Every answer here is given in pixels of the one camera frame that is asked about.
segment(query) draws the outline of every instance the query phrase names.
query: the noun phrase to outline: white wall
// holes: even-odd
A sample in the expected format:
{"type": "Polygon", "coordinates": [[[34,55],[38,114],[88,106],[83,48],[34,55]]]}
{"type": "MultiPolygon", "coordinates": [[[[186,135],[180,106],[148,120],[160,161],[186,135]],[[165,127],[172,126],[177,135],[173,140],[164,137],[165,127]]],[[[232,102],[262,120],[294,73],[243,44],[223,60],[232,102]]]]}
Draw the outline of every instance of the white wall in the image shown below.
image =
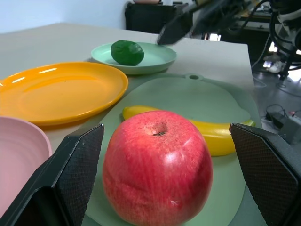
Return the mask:
{"type": "Polygon", "coordinates": [[[0,0],[0,33],[59,22],[124,28],[129,0],[0,0]]]}

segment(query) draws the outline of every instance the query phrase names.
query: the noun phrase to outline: pink plate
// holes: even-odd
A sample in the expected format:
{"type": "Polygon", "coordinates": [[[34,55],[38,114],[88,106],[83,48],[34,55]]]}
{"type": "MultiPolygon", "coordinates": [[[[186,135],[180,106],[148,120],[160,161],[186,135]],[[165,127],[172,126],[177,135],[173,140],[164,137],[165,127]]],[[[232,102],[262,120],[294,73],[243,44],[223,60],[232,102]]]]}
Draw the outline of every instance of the pink plate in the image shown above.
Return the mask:
{"type": "Polygon", "coordinates": [[[0,218],[34,171],[51,155],[50,142],[40,128],[0,116],[0,218]]]}

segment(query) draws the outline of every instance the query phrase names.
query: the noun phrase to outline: light green cutting board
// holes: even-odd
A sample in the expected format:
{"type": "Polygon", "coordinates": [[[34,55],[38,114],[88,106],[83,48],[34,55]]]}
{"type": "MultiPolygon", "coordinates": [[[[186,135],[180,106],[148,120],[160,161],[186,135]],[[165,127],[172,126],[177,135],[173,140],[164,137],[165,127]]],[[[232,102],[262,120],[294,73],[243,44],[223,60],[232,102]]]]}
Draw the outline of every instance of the light green cutting board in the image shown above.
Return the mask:
{"type": "MultiPolygon", "coordinates": [[[[112,133],[122,122],[121,113],[124,107],[148,105],[174,111],[190,119],[215,123],[243,122],[250,119],[252,110],[248,112],[241,108],[243,105],[247,109],[250,103],[244,103],[244,99],[241,99],[244,95],[237,95],[240,90],[229,84],[230,88],[226,91],[221,88],[221,84],[224,87],[228,86],[225,83],[202,78],[191,79],[189,76],[157,78],[135,88],[115,105],[101,120],[105,126],[105,134],[95,186],[86,214],[102,226],[130,225],[121,220],[110,206],[103,192],[101,179],[107,145],[112,133]]],[[[260,123],[256,108],[251,115],[252,119],[255,116],[255,122],[260,123]]],[[[246,184],[237,156],[232,154],[215,157],[213,163],[214,181],[208,201],[202,212],[187,222],[186,226],[227,226],[241,204],[246,184]]]]}

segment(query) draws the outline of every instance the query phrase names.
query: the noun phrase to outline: red apple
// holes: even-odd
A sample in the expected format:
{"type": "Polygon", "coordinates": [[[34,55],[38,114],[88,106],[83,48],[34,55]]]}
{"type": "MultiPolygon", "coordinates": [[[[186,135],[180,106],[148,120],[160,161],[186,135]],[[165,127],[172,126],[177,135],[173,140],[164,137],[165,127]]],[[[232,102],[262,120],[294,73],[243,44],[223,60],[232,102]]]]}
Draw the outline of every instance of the red apple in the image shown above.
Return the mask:
{"type": "Polygon", "coordinates": [[[204,207],[213,179],[203,136],[172,112],[138,114],[113,133],[103,164],[111,205],[137,226],[176,226],[204,207]]]}

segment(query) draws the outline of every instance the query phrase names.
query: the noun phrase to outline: yellow banana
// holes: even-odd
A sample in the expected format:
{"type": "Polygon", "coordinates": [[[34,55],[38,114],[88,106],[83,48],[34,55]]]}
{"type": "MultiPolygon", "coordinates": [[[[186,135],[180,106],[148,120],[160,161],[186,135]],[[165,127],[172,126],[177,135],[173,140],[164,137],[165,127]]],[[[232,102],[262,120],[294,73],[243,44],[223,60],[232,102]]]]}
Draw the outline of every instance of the yellow banana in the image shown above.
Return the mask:
{"type": "MultiPolygon", "coordinates": [[[[136,114],[160,111],[153,107],[132,106],[123,110],[124,119],[128,119],[136,114]]],[[[204,136],[211,156],[224,156],[235,152],[235,146],[229,132],[230,124],[215,124],[202,121],[189,120],[204,136]]],[[[243,122],[247,126],[255,126],[253,120],[243,122]]]]}

